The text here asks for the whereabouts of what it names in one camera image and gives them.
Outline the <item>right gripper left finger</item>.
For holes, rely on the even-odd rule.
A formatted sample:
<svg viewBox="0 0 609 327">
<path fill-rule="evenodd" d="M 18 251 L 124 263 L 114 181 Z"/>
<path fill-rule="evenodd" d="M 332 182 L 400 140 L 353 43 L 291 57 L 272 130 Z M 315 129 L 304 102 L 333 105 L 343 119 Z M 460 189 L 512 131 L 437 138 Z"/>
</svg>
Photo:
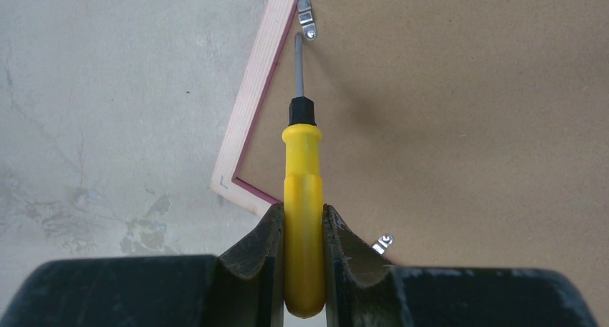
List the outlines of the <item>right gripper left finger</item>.
<svg viewBox="0 0 609 327">
<path fill-rule="evenodd" d="M 284 325 L 284 207 L 218 258 L 209 296 L 210 326 Z"/>
</svg>

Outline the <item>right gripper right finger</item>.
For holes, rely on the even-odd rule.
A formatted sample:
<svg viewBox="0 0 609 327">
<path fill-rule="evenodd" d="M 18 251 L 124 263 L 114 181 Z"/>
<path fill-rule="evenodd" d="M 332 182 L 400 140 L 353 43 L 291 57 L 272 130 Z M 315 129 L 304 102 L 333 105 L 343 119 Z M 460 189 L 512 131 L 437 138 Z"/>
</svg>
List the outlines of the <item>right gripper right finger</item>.
<svg viewBox="0 0 609 327">
<path fill-rule="evenodd" d="M 403 326 L 393 263 L 357 236 L 336 209 L 323 206 L 329 326 Z"/>
</svg>

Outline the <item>yellow handled screwdriver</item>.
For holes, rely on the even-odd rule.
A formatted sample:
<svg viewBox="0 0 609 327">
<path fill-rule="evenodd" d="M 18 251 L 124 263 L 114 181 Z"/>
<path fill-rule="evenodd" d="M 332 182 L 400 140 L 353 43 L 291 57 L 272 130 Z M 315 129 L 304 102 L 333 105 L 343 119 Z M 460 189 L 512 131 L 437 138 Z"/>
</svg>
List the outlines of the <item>yellow handled screwdriver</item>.
<svg viewBox="0 0 609 327">
<path fill-rule="evenodd" d="M 322 241 L 323 192 L 315 104 L 304 90 L 303 35 L 294 38 L 296 96 L 289 105 L 284 179 L 284 302 L 299 318 L 317 315 L 325 304 Z"/>
</svg>

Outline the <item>pink picture frame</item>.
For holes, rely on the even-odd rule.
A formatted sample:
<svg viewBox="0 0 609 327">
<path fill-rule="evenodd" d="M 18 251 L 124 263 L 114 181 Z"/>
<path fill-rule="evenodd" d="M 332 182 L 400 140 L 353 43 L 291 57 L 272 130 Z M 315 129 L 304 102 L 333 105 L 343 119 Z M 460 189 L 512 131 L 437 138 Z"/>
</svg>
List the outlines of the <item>pink picture frame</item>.
<svg viewBox="0 0 609 327">
<path fill-rule="evenodd" d="M 211 180 L 283 196 L 298 0 L 268 0 Z M 310 0 L 325 202 L 410 265 L 537 267 L 608 324 L 608 0 Z"/>
</svg>

